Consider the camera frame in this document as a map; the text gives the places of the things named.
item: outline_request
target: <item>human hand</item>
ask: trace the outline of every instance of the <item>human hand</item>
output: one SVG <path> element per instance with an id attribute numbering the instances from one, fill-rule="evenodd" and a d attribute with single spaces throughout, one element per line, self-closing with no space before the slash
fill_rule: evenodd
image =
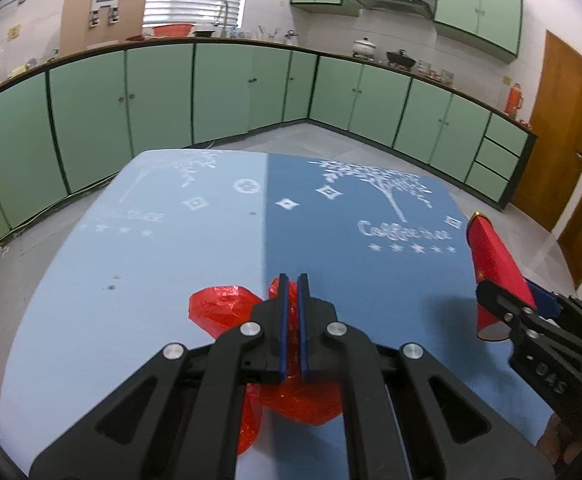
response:
<path id="1" fill-rule="evenodd" d="M 568 465 L 582 451 L 582 440 L 573 438 L 572 433 L 560 423 L 558 415 L 553 413 L 535 447 L 551 464 L 556 465 L 562 459 Z"/>

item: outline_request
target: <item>blue tablecloth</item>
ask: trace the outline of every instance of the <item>blue tablecloth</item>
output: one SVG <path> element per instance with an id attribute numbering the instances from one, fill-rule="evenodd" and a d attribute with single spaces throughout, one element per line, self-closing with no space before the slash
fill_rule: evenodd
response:
<path id="1" fill-rule="evenodd" d="M 7 362 L 0 443 L 35 456 L 165 344 L 212 338 L 188 298 L 280 272 L 373 341 L 416 341 L 535 441 L 549 407 L 475 337 L 466 218 L 436 178 L 264 153 L 161 150 L 130 162 L 58 252 Z M 347 477 L 342 418 L 314 428 L 265 411 L 237 478 Z"/>

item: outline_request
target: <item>tiled floor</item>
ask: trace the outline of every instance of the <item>tiled floor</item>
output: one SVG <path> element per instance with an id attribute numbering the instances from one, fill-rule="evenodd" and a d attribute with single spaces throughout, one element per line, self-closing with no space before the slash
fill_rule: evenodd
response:
<path id="1" fill-rule="evenodd" d="M 333 158 L 428 174 L 381 150 L 310 124 L 278 128 L 220 148 Z M 527 278 L 548 290 L 575 294 L 562 251 L 543 227 L 513 206 L 498 212 L 450 184 L 448 189 L 467 217 L 475 211 L 488 216 Z M 55 253 L 98 194 L 94 192 L 71 203 L 0 250 L 0 391 L 8 352 L 26 306 Z"/>

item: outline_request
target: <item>metal bolt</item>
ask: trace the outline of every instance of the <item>metal bolt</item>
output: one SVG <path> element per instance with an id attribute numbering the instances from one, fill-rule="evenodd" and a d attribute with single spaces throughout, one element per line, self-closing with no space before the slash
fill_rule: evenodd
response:
<path id="1" fill-rule="evenodd" d="M 173 361 L 173 359 L 180 359 L 184 355 L 184 347 L 178 343 L 171 343 L 164 347 L 162 355 L 171 361 Z"/>
<path id="2" fill-rule="evenodd" d="M 334 321 L 327 325 L 327 332 L 335 337 L 340 337 L 346 333 L 346 325 L 339 321 Z"/>
<path id="3" fill-rule="evenodd" d="M 242 323 L 242 326 L 240 327 L 240 332 L 242 332 L 242 335 L 249 337 L 258 335 L 260 330 L 262 330 L 262 327 L 255 321 L 247 321 L 246 323 Z"/>
<path id="4" fill-rule="evenodd" d="M 424 349 L 417 343 L 404 345 L 402 353 L 409 359 L 420 359 L 424 355 Z"/>

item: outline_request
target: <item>orange thermos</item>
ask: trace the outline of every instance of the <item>orange thermos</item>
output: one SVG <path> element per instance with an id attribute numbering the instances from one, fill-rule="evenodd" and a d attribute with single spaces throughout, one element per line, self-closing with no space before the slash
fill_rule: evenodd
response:
<path id="1" fill-rule="evenodd" d="M 524 104 L 522 89 L 518 83 L 515 83 L 513 86 L 511 86 L 511 91 L 508 93 L 508 99 L 506 101 L 506 108 L 504 108 L 504 113 L 511 119 L 515 119 L 517 111 L 522 108 L 522 104 Z"/>

